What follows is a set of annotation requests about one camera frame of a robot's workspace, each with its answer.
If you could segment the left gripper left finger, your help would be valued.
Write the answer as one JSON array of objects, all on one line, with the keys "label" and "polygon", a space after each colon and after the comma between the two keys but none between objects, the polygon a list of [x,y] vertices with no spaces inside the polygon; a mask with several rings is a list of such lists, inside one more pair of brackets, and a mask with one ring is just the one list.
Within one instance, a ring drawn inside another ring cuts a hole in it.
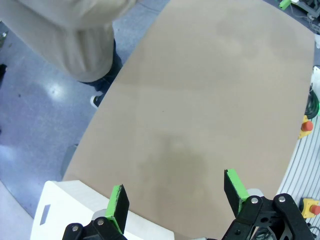
[{"label": "left gripper left finger", "polygon": [[130,202],[121,185],[112,189],[104,215],[94,217],[90,223],[83,226],[80,223],[70,223],[63,234],[64,240],[125,240],[124,236]]}]

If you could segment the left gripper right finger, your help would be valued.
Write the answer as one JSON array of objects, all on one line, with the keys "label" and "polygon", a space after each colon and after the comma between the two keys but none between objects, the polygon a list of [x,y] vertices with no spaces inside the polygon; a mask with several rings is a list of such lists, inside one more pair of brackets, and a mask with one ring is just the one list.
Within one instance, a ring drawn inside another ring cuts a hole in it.
[{"label": "left gripper right finger", "polygon": [[298,206],[287,193],[273,199],[249,195],[234,169],[224,170],[224,192],[235,219],[223,240],[250,240],[256,228],[265,228],[275,240],[313,240]]}]

